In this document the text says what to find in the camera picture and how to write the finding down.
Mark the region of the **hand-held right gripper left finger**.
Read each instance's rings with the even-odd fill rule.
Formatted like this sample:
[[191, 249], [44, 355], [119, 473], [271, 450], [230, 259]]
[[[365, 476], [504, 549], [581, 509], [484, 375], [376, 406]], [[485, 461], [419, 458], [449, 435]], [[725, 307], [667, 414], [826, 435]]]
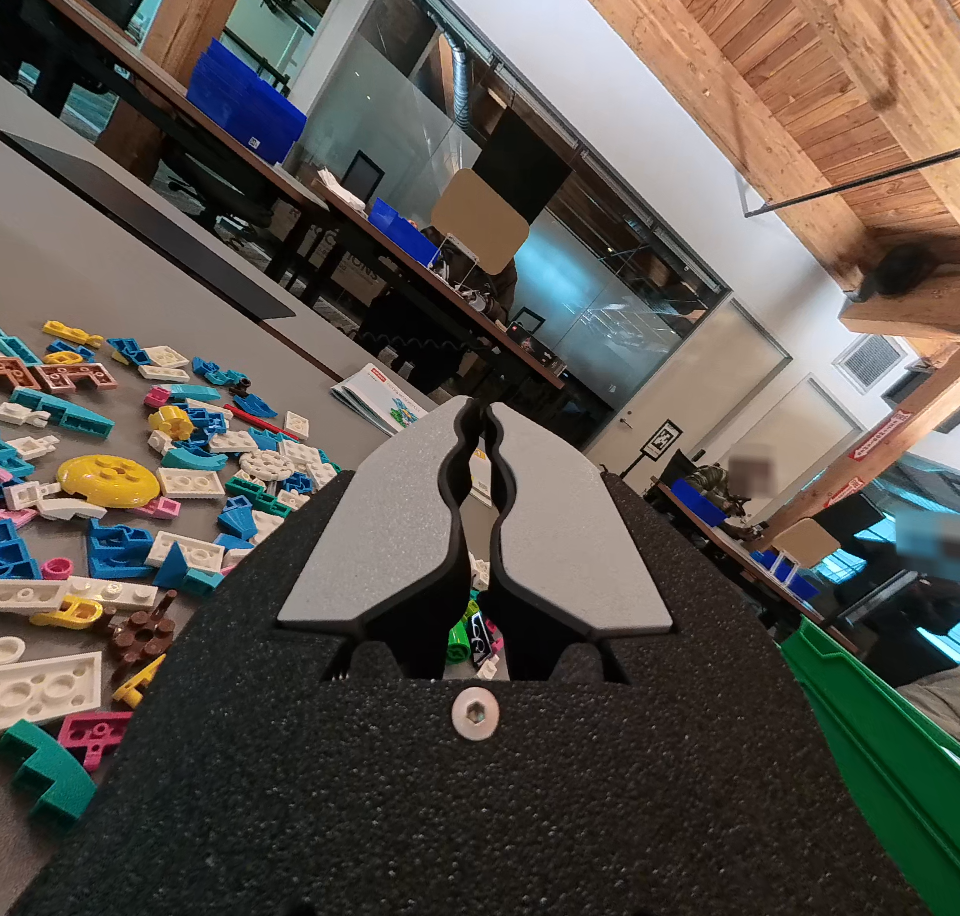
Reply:
[[280, 626], [382, 641], [438, 680], [470, 596], [461, 506], [481, 406], [457, 396], [395, 434], [354, 473], [277, 616]]

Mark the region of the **lego instruction booklet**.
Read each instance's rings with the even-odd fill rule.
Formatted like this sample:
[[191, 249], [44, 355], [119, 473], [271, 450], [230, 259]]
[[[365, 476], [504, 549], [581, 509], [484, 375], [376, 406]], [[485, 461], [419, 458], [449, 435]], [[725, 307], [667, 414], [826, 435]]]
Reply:
[[[417, 404], [373, 363], [336, 383], [330, 394], [389, 437], [430, 413], [430, 409]], [[473, 482], [471, 495], [488, 507], [493, 504], [490, 461], [485, 444], [480, 441], [469, 463]]]

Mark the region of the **pile of colourful lego pieces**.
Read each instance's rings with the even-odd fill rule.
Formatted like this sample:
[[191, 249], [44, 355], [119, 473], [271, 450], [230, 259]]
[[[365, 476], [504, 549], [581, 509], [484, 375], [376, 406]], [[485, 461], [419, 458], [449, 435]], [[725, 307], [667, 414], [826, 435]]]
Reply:
[[2, 759], [68, 829], [171, 648], [210, 597], [340, 472], [235, 370], [48, 321], [2, 330]]

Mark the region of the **blue plastic bin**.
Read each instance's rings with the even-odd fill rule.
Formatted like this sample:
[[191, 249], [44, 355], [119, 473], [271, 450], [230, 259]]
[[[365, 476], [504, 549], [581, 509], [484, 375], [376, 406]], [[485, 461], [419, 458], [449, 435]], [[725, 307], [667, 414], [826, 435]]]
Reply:
[[809, 602], [820, 594], [820, 589], [804, 577], [789, 557], [782, 557], [777, 551], [768, 549], [751, 551], [750, 558], [799, 599]]
[[717, 527], [728, 518], [724, 511], [714, 505], [697, 487], [692, 486], [686, 479], [676, 480], [670, 486], [670, 490], [690, 513], [694, 514], [696, 518], [710, 527]]
[[427, 269], [432, 267], [439, 248], [387, 202], [376, 198], [367, 218], [371, 225], [407, 255]]

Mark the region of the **printed tag sign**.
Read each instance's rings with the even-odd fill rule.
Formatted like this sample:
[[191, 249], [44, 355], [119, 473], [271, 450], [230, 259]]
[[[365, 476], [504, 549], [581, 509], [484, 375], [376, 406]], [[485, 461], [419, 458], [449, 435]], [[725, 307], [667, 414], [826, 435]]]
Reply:
[[641, 456], [651, 461], [659, 460], [672, 446], [678, 442], [683, 431], [670, 419], [666, 419], [654, 434], [643, 443]]

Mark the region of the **wooden desk with black legs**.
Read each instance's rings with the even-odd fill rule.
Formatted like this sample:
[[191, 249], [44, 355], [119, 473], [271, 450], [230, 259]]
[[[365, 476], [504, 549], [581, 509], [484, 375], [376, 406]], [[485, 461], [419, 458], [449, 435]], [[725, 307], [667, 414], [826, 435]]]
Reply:
[[541, 365], [529, 351], [484, 315], [474, 311], [454, 289], [415, 261], [318, 179], [308, 186], [323, 202], [336, 229], [336, 250], [350, 255], [376, 274], [438, 326], [468, 347], [517, 390], [527, 379], [537, 378], [558, 399], [566, 394], [562, 379]]
[[823, 625], [824, 617], [817, 610], [813, 609], [805, 600], [798, 598], [788, 586], [779, 581], [766, 567], [754, 560], [749, 551], [738, 541], [730, 538], [719, 528], [708, 526], [664, 483], [656, 482], [655, 484], [656, 488], [670, 501], [681, 516], [689, 521], [695, 527], [696, 532], [707, 541], [708, 548], [705, 553], [708, 555], [716, 552], [723, 554], [724, 562], [721, 563], [721, 568], [724, 573], [727, 575], [733, 564], [738, 567], [735, 571], [737, 575], [731, 579], [744, 591], [749, 590], [753, 593], [758, 601], [762, 602], [764, 611], [768, 616], [790, 622], [795, 626], [800, 624], [800, 617], [804, 617], [816, 627], [821, 628], [852, 655], [862, 658], [863, 651], [853, 641], [840, 633], [835, 627], [825, 627]]

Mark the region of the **black boxes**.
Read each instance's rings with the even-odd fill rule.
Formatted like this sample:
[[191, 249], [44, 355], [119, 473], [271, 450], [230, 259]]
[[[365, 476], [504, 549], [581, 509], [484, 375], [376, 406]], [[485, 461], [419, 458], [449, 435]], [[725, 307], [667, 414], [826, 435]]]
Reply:
[[534, 310], [522, 307], [509, 323], [506, 334], [546, 370], [559, 377], [565, 372], [567, 363], [537, 337], [545, 321], [546, 319]]

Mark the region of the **rounded wooden board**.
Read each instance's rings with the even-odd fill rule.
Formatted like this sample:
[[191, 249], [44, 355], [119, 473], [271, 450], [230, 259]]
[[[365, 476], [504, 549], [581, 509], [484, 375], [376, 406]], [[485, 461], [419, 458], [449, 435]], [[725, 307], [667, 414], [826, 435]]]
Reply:
[[771, 546], [799, 569], [810, 569], [842, 544], [812, 517], [805, 517], [779, 533]]
[[457, 240], [489, 275], [500, 274], [530, 234], [522, 215], [471, 168], [450, 179], [431, 211], [430, 224]]

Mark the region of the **wooden beam with red stickers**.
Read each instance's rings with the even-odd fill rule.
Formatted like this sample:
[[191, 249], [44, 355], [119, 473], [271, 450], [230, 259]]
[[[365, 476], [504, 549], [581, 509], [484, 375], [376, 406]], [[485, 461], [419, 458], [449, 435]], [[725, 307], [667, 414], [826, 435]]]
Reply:
[[852, 449], [838, 456], [810, 484], [767, 520], [756, 542], [768, 548], [780, 533], [865, 488], [959, 407], [959, 352], [954, 353], [915, 391], [907, 395]]

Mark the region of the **white crumpled paper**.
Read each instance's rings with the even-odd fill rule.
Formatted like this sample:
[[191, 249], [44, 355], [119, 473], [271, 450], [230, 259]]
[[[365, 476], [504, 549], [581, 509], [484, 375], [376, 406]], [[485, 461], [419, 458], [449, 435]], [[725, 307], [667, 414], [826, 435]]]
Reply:
[[311, 182], [311, 184], [315, 188], [318, 187], [326, 190], [330, 194], [333, 194], [339, 200], [349, 205], [354, 211], [362, 214], [366, 213], [366, 203], [355, 196], [348, 189], [345, 189], [326, 167], [321, 167], [318, 169], [316, 178]]

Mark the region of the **stack of blue plastic bins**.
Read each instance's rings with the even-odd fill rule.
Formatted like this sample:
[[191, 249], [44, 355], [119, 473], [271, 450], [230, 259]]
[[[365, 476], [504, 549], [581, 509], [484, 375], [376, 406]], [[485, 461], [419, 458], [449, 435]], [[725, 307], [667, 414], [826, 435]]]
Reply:
[[306, 115], [214, 39], [198, 57], [187, 100], [269, 164], [282, 164]]

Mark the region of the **long wooden desk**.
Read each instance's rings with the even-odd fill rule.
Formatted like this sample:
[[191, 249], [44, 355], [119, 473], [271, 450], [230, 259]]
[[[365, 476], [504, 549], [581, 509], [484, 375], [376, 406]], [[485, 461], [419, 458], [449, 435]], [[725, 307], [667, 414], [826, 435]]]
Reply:
[[239, 163], [244, 163], [246, 177], [261, 178], [278, 199], [293, 206], [298, 219], [265, 270], [272, 281], [280, 282], [296, 268], [298, 252], [312, 226], [342, 223], [342, 216], [333, 215], [323, 199], [281, 167], [262, 160], [190, 103], [176, 80], [80, 0], [13, 0], [9, 8], [2, 9], [2, 22], [10, 23], [14, 34], [27, 25], [50, 42], [54, 61], [45, 73], [56, 84], [65, 82], [70, 67], [84, 71], [198, 161], [234, 174]]

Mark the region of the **wall air vent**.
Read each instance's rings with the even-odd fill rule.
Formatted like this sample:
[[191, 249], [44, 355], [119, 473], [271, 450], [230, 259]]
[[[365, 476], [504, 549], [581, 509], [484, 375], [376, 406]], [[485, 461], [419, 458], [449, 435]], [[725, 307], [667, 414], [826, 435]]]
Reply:
[[906, 358], [906, 349], [883, 335], [857, 336], [833, 361], [837, 370], [859, 393], [867, 393]]

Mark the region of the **black hanging rail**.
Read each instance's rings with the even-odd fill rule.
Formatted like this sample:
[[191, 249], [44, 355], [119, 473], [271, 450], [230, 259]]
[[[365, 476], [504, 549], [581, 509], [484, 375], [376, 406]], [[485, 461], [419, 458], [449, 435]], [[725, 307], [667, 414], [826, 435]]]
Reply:
[[761, 207], [744, 212], [744, 218], [745, 219], [755, 218], [768, 213], [774, 213], [774, 212], [779, 212], [781, 210], [785, 210], [788, 208], [793, 208], [808, 202], [814, 202], [814, 201], [821, 200], [823, 198], [832, 197], [834, 195], [841, 195], [846, 192], [853, 191], [855, 189], [874, 185], [874, 184], [884, 182], [893, 178], [898, 178], [905, 175], [911, 175], [913, 173], [918, 173], [919, 171], [922, 171], [922, 170], [931, 169], [939, 165], [943, 165], [943, 164], [952, 162], [954, 160], [957, 160], [958, 158], [959, 158], [959, 149], [954, 149], [942, 154], [937, 154], [934, 156], [929, 156], [924, 159], [911, 161], [909, 163], [899, 165], [893, 168], [889, 168], [865, 177], [852, 179], [834, 186], [830, 186], [814, 192], [806, 193], [798, 197], [793, 197], [780, 202], [764, 202]]

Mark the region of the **silver ventilation duct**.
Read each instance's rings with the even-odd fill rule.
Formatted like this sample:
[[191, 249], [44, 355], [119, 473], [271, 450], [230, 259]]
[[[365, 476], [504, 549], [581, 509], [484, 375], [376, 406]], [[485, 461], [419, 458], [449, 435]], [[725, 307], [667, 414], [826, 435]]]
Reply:
[[447, 29], [441, 29], [440, 62], [442, 86], [449, 115], [454, 125], [462, 130], [472, 141], [481, 145], [483, 137], [474, 126], [471, 112], [472, 70], [471, 58], [467, 47], [458, 36]]

